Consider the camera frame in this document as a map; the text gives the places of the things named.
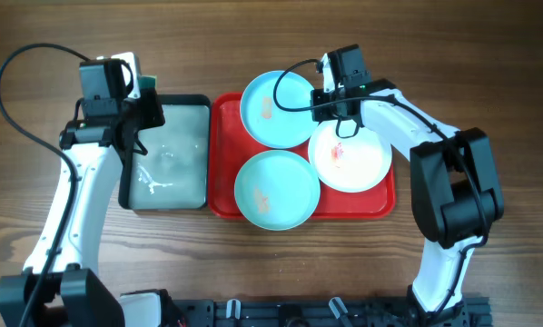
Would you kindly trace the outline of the green yellow sponge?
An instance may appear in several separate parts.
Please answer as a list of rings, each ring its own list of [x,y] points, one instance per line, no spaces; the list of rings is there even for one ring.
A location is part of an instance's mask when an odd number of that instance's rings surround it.
[[[140,75],[138,85],[141,90],[155,89],[157,85],[157,77],[155,75]]]

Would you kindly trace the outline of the light blue plate top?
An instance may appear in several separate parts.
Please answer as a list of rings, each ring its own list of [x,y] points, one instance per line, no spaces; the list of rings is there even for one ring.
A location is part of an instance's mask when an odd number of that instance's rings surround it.
[[[270,71],[253,79],[240,101],[240,116],[248,134],[258,143],[276,149],[289,149],[307,141],[316,127],[310,111],[287,112],[273,101],[272,91],[281,71]],[[311,104],[313,86],[295,73],[286,74],[278,87],[277,99],[284,107]]]

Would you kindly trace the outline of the light blue plate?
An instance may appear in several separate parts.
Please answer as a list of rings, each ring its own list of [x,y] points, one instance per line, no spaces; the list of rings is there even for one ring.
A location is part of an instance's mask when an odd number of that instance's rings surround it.
[[[307,141],[316,127],[310,111],[287,112],[273,101],[272,91],[281,71],[270,71],[253,79],[240,101],[240,116],[248,134],[258,143],[276,149],[289,149]],[[277,99],[284,107],[311,104],[313,86],[295,73],[286,74],[278,87]]]
[[[234,199],[252,224],[286,231],[306,222],[321,198],[318,175],[298,154],[270,150],[254,155],[239,170]]]

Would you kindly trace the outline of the light blue plate bottom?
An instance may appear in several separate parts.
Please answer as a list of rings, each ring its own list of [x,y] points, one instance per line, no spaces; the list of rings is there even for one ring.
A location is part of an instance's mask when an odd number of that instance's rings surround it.
[[[286,231],[306,222],[321,198],[318,175],[298,154],[270,150],[254,155],[239,170],[234,199],[252,224]]]

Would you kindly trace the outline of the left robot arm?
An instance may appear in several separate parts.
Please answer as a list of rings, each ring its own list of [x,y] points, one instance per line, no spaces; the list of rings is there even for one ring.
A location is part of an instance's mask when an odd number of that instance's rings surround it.
[[[60,135],[61,172],[36,247],[18,275],[0,279],[0,313],[8,326],[164,326],[173,304],[164,290],[114,297],[97,276],[104,220],[113,189],[128,202],[137,134],[163,125],[155,90],[125,98],[109,114],[83,103],[84,119]]]

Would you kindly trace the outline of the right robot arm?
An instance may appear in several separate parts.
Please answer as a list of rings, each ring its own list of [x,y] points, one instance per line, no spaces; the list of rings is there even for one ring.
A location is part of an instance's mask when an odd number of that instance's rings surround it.
[[[407,321],[426,326],[457,317],[470,258],[504,213],[486,134],[439,122],[386,79],[315,89],[311,104],[314,120],[352,121],[383,137],[409,161],[411,208],[425,243],[420,270],[408,289]]]

